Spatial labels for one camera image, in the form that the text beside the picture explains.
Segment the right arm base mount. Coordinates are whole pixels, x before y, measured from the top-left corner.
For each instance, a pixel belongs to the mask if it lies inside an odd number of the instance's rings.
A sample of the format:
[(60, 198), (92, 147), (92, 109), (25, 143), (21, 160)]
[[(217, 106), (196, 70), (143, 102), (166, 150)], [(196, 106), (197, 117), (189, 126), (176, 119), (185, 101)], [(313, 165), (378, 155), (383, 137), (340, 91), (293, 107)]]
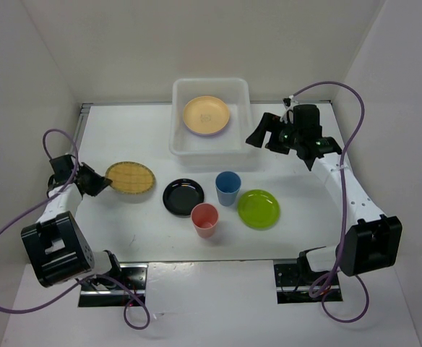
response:
[(303, 260), (277, 260), (273, 263), (278, 304), (303, 304), (320, 302), (321, 296), (311, 298), (312, 283), (327, 271), (314, 273)]

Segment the orange plastic plate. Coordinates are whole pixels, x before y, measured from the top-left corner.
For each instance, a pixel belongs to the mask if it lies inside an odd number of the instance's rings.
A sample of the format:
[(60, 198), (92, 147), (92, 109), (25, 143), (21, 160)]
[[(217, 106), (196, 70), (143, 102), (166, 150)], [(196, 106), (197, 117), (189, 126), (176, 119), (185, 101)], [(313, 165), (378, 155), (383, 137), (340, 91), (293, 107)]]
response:
[(224, 130), (230, 115), (228, 106), (221, 99), (200, 96), (185, 105), (182, 119), (191, 132), (210, 136)]

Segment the purple plastic plate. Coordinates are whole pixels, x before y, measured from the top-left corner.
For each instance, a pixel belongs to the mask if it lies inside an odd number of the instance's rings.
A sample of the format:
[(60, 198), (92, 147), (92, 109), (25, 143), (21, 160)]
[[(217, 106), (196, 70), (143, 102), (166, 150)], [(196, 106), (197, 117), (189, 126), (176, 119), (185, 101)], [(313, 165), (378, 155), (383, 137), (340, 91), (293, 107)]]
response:
[(212, 137), (218, 137), (222, 134), (225, 134), (227, 132), (227, 129), (221, 129), (217, 132), (213, 132), (213, 133), (201, 133), (201, 132), (195, 132), (191, 129), (187, 130), (190, 134), (193, 134), (195, 137), (199, 137), (199, 138), (212, 138)]

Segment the yellow woven pattern plate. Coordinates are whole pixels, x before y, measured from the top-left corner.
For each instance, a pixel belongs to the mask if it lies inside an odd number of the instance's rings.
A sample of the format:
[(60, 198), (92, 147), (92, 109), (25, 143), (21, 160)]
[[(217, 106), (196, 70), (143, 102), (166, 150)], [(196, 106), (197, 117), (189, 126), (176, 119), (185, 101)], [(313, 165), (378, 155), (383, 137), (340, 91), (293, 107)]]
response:
[(144, 194), (156, 183), (154, 173), (141, 163), (122, 161), (114, 163), (105, 172), (110, 187), (124, 194)]

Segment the green plastic plate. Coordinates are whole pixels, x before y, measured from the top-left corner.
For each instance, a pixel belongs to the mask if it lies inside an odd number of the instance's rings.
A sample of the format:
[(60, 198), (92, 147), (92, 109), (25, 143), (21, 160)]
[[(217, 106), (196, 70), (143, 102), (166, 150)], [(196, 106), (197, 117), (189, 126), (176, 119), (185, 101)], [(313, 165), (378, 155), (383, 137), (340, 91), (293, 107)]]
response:
[(278, 222), (280, 205), (271, 193), (252, 189), (239, 198), (237, 212), (246, 226), (262, 230), (272, 228)]

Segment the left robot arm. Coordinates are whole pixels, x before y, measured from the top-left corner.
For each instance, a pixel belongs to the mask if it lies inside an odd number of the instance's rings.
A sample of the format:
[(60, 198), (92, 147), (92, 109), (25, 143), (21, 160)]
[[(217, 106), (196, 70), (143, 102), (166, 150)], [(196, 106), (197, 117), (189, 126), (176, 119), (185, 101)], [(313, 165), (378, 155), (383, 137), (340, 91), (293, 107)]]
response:
[(66, 154), (50, 159), (43, 214), (21, 231), (21, 239), (39, 283), (48, 288), (79, 277), (97, 275), (106, 288), (119, 287), (124, 279), (115, 254), (94, 252), (74, 218), (85, 195), (95, 197), (112, 181), (86, 163)]

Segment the black plate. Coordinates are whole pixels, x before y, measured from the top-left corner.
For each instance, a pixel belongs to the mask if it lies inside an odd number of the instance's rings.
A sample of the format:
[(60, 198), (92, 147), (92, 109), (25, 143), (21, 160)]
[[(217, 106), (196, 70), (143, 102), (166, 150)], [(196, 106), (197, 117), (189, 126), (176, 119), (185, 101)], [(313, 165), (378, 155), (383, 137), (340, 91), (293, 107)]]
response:
[(162, 199), (168, 212), (179, 217), (189, 217), (192, 210), (204, 202), (204, 190), (192, 179), (177, 179), (165, 187)]

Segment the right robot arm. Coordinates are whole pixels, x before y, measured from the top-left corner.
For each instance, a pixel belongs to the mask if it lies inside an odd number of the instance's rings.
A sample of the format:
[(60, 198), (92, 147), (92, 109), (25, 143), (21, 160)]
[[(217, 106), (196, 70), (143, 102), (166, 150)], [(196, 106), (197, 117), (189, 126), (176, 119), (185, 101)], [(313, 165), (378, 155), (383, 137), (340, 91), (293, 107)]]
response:
[(284, 155), (294, 150), (346, 215), (344, 241), (301, 253), (305, 261), (297, 265), (296, 275), (302, 283), (314, 283), (333, 267), (351, 277), (395, 264), (402, 235), (399, 218), (385, 215), (341, 162), (343, 151), (334, 138), (323, 136), (315, 105), (294, 106), (284, 116), (264, 113), (246, 144)]

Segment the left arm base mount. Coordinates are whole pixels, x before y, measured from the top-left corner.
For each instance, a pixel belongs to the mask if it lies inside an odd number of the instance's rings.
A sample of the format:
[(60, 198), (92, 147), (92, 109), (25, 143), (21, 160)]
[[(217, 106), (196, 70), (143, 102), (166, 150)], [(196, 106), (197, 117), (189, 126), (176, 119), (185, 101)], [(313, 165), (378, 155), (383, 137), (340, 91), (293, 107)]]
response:
[[(121, 273), (115, 277), (123, 286), (145, 303), (147, 263), (121, 263)], [(78, 307), (139, 307), (121, 286), (106, 279), (93, 279), (81, 286)]]

